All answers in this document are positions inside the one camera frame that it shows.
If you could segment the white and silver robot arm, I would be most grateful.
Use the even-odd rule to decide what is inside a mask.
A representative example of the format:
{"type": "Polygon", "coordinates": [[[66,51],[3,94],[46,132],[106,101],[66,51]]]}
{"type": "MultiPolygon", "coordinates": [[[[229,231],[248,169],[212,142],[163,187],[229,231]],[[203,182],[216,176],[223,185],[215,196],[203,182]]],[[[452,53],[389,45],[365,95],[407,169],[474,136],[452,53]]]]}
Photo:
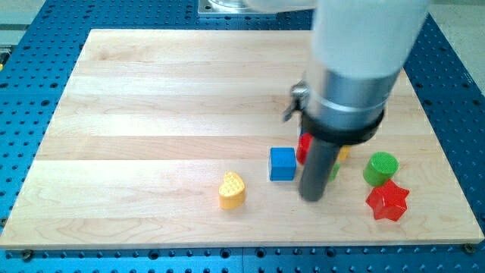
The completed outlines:
{"type": "Polygon", "coordinates": [[[428,0],[246,0],[256,11],[313,10],[302,126],[319,140],[355,145],[375,134],[428,0]]]}

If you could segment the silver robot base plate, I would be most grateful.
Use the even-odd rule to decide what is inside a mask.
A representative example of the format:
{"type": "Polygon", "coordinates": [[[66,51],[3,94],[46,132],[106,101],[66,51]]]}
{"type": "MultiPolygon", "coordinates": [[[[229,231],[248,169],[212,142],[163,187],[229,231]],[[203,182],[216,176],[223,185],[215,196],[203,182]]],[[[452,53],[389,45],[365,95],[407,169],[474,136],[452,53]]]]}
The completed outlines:
{"type": "Polygon", "coordinates": [[[216,16],[263,14],[263,12],[250,8],[243,0],[198,0],[198,14],[216,16]]]}

